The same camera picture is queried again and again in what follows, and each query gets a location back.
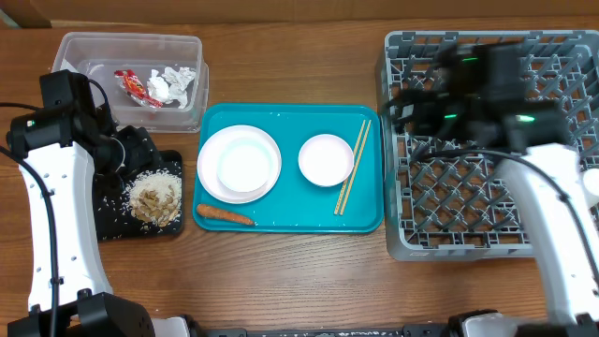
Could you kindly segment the red snack wrapper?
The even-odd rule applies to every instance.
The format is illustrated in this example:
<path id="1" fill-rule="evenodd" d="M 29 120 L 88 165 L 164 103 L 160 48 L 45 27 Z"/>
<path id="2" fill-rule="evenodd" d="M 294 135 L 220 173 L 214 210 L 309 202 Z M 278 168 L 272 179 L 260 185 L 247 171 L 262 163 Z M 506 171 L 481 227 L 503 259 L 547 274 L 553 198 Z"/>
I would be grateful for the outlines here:
<path id="1" fill-rule="evenodd" d="M 158 109 L 163 106 L 163 103 L 151 98 L 141 83 L 138 76 L 131 69 L 116 70 L 115 78 L 119 81 L 119 86 L 125 93 L 143 107 Z"/>

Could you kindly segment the small white plate bowl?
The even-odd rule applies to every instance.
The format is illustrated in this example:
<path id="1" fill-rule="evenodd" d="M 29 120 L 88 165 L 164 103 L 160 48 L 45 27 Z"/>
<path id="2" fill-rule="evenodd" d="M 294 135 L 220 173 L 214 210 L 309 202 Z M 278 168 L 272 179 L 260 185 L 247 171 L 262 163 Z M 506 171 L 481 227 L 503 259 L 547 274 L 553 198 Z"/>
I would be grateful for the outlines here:
<path id="1" fill-rule="evenodd" d="M 332 187 L 344 182 L 354 166 L 354 154 L 340 137 L 321 134 L 308 139 L 300 148 L 299 170 L 312 184 Z"/>

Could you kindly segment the foil wrapper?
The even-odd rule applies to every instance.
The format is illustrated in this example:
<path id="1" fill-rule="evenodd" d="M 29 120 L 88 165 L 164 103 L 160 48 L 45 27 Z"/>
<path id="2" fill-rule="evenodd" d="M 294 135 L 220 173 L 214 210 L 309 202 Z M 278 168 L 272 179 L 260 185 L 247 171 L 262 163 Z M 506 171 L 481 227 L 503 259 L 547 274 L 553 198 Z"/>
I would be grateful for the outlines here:
<path id="1" fill-rule="evenodd" d="M 179 103 L 179 109 L 184 109 L 188 104 L 187 87 L 194 81 L 197 72 L 190 67 L 180 67 L 178 70 L 167 66 L 162 74 L 152 69 L 147 81 L 148 96 L 159 103 Z"/>

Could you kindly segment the peanut shells pile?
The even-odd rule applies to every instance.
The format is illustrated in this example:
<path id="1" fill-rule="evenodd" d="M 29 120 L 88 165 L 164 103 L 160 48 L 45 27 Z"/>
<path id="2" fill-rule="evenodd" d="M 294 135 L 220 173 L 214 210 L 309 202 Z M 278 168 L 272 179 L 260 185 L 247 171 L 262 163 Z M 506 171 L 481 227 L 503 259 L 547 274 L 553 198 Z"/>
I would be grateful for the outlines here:
<path id="1" fill-rule="evenodd" d="M 177 218 L 180 205 L 181 202 L 175 198 L 173 191 L 160 196 L 154 190 L 142 190 L 129 200 L 132 216 L 159 227 L 165 227 Z"/>

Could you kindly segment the small white cup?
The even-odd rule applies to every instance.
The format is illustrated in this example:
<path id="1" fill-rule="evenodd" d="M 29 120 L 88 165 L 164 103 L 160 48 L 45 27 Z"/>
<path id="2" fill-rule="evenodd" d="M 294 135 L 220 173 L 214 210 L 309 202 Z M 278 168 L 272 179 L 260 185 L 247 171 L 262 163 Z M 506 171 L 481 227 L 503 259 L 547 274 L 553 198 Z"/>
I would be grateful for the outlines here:
<path id="1" fill-rule="evenodd" d="M 599 169 L 590 168 L 581 174 L 585 199 L 590 208 L 599 203 Z"/>

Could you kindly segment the cream bowl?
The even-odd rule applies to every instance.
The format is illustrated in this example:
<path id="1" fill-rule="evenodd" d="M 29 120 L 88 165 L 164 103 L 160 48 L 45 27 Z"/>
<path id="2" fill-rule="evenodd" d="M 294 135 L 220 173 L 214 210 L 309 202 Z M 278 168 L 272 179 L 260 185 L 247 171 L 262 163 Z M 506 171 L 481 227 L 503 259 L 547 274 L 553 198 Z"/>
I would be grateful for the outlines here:
<path id="1" fill-rule="evenodd" d="M 270 153 L 260 142 L 233 140 L 221 153 L 217 176 L 220 183 L 232 192 L 250 193 L 266 184 L 271 165 Z"/>

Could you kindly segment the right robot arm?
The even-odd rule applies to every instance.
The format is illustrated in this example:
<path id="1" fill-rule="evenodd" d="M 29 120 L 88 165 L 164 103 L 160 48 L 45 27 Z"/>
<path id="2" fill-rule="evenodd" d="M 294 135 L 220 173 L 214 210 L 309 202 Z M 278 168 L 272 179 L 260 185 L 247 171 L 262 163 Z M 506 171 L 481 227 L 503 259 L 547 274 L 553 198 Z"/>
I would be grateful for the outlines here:
<path id="1" fill-rule="evenodd" d="M 598 332 L 598 232 L 590 209 L 598 182 L 579 169 L 558 103 L 526 96 L 517 42 L 440 52 L 437 91 L 405 89 L 387 102 L 397 130 L 473 143 L 489 155 L 533 247 L 548 319 L 479 310 L 452 316 L 448 336 L 594 336 Z"/>

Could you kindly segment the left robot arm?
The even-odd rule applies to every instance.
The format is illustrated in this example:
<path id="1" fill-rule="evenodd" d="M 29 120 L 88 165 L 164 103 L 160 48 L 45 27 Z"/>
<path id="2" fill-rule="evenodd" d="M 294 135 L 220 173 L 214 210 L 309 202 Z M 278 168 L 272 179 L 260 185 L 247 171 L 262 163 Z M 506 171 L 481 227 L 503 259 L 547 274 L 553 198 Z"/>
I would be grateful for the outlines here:
<path id="1" fill-rule="evenodd" d="M 129 177 L 162 164 L 140 127 L 118 129 L 96 81 L 69 70 L 39 80 L 42 107 L 11 121 L 1 152 L 16 162 L 28 193 L 34 271 L 28 316 L 10 336 L 199 336 L 186 315 L 152 318 L 113 295 L 101 263 L 93 207 L 96 175 Z"/>

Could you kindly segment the clear plastic waste bin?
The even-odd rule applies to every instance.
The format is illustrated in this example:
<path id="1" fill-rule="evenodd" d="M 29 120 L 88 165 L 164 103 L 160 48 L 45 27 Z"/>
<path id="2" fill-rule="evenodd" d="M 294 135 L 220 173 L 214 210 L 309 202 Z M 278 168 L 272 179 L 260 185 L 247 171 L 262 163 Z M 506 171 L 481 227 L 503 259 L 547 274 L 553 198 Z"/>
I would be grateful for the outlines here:
<path id="1" fill-rule="evenodd" d="M 79 72 L 97 81 L 108 96 L 112 117 L 122 128 L 144 127 L 154 133 L 196 133 L 206 110 L 209 69 L 198 37 L 133 33 L 66 34 L 51 70 Z M 143 85 L 165 72 L 191 75 L 185 89 L 186 105 L 178 100 L 159 109 L 144 107 L 127 95 L 114 75 L 131 70 Z"/>

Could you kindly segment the grey dishwasher rack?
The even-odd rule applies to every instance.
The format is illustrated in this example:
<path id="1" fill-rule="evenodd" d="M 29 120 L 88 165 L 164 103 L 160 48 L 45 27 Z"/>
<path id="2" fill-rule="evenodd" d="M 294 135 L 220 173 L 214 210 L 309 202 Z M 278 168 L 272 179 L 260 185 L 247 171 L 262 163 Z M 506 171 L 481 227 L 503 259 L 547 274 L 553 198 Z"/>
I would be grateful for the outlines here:
<path id="1" fill-rule="evenodd" d="M 417 163 L 412 154 L 453 150 L 399 131 L 386 103 L 401 89 L 438 90 L 434 54 L 454 45 L 516 42 L 519 73 L 531 100 L 561 104 L 580 169 L 598 166 L 598 34 L 570 31 L 393 31 L 376 65 L 384 147 L 387 250 L 397 260 L 530 257 L 532 247 L 513 199 L 481 154 Z"/>

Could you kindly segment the teal serving tray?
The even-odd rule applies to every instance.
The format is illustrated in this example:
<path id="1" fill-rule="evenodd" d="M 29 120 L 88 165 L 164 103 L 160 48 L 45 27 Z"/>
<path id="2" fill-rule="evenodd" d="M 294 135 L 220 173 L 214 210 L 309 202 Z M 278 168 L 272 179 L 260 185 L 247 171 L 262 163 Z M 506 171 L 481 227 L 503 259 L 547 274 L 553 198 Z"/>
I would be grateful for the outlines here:
<path id="1" fill-rule="evenodd" d="M 301 105 L 222 103 L 208 109 L 202 119 L 199 142 L 233 125 L 250 125 L 268 133 L 282 155 L 282 171 L 273 188 L 262 198 L 243 204 L 218 200 L 195 183 L 193 204 L 245 215 L 255 225 L 245 226 L 193 215 L 207 230 L 272 233 L 369 233 L 384 217 L 383 158 L 380 120 L 371 109 L 357 105 Z M 318 187 L 300 173 L 300 147 L 318 134 L 332 134 L 350 146 L 359 132 L 367 133 L 361 146 L 357 173 L 343 210 L 335 213 L 341 189 Z"/>

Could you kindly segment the large white plate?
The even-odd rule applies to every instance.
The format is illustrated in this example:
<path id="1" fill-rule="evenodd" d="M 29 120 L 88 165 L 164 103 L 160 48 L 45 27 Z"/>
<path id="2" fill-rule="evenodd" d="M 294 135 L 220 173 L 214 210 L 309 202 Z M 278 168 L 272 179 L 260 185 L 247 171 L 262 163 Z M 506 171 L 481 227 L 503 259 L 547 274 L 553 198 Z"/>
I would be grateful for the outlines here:
<path id="1" fill-rule="evenodd" d="M 250 193 L 238 193 L 224 187 L 217 176 L 221 153 L 233 140 L 251 139 L 260 142 L 270 153 L 271 174 L 260 189 Z M 201 146 L 197 157 L 197 177 L 201 186 L 212 197 L 230 204 L 243 204 L 258 200 L 269 193 L 282 170 L 282 156 L 277 143 L 265 131 L 250 125 L 233 125 L 219 130 Z"/>

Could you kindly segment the orange carrot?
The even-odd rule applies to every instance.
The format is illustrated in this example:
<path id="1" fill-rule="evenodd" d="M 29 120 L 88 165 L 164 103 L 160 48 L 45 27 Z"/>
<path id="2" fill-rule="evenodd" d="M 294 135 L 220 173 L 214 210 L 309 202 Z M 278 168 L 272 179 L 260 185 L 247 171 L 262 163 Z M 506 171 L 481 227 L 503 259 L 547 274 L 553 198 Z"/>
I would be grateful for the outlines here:
<path id="1" fill-rule="evenodd" d="M 256 224 L 249 217 L 235 212 L 219 209 L 208 204 L 198 204 L 196 211 L 200 216 L 208 219 L 221 220 L 245 226 L 254 226 Z"/>

